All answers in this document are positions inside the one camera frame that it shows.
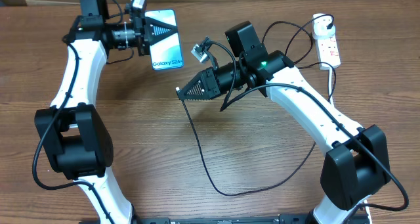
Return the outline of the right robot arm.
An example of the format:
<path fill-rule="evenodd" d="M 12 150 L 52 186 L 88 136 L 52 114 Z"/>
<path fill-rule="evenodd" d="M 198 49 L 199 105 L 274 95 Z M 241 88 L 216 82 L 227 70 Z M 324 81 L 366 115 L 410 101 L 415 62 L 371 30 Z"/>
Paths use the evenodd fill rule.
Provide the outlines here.
<path fill-rule="evenodd" d="M 247 85 L 247 92 L 260 91 L 286 109 L 306 130 L 324 155 L 320 177 L 325 193 L 307 217 L 309 223 L 346 223 L 367 197 L 390 181 L 387 139 L 372 125 L 364 128 L 340 113 L 314 90 L 294 62 L 281 51 L 268 53 L 253 25 L 242 22 L 225 33 L 233 61 L 218 66 L 209 52 L 213 42 L 205 38 L 192 53 L 212 66 L 200 71 L 182 89 L 178 98 L 211 100 L 228 97 Z"/>

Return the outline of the blue Galaxy S24 smartphone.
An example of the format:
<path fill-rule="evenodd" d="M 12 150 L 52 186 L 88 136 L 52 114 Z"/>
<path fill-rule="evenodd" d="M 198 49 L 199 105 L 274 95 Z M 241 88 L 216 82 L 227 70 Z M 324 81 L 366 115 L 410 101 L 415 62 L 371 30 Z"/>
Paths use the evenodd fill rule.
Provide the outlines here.
<path fill-rule="evenodd" d="M 177 26 L 176 14 L 173 9 L 146 11 L 146 17 Z M 184 66 L 179 29 L 172 36 L 150 46 L 150 57 L 154 70 L 168 70 Z"/>

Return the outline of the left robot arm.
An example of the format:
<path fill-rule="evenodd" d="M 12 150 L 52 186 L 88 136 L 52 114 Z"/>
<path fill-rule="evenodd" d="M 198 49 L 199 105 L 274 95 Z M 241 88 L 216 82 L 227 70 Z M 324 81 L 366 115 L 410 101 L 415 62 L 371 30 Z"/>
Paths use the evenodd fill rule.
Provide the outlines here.
<path fill-rule="evenodd" d="M 149 11 L 146 0 L 130 0 L 112 15 L 109 1 L 79 0 L 81 14 L 62 38 L 68 61 L 60 89 L 48 108 L 35 113 L 36 153 L 46 154 L 68 187 L 82 189 L 100 223 L 139 223 L 112 171 L 112 138 L 96 110 L 100 76 L 112 49 L 148 56 L 156 70 L 184 63 L 174 10 Z"/>

